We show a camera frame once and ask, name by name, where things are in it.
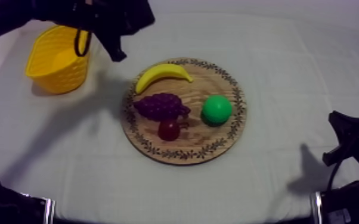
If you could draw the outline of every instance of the table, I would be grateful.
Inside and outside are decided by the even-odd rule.
[[[57,200],[57,215],[101,223],[261,223],[306,215],[326,186],[323,152],[338,142],[332,110],[359,117],[359,33],[243,14],[158,14],[122,39],[112,63],[92,43],[88,78],[50,96],[24,76],[39,32],[24,33],[0,69],[0,178],[16,191]],[[216,63],[248,104],[240,140],[205,164],[175,167],[139,153],[119,121],[130,80],[174,57]],[[341,186],[359,179],[347,160]]]

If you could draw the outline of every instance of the green ball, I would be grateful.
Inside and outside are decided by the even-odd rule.
[[[231,117],[233,106],[227,97],[212,95],[205,101],[202,116],[208,123],[224,124]]]

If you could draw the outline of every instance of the plastic basket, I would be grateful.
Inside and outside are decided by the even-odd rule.
[[[77,30],[55,26],[41,34],[30,54],[26,76],[52,94],[63,94],[78,88],[86,79],[89,53],[78,57],[74,50]],[[85,48],[87,32],[81,32],[79,48]]]

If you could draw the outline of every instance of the purple grapes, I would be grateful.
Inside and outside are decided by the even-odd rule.
[[[167,119],[177,119],[178,116],[188,117],[191,110],[182,104],[181,99],[174,94],[154,94],[134,102],[138,112],[156,122]]]

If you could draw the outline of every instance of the yellow banana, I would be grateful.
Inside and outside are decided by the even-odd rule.
[[[186,79],[188,82],[193,82],[192,77],[187,71],[176,64],[159,64],[147,70],[139,79],[136,87],[137,94],[141,94],[151,83],[157,79],[163,78],[177,78]]]

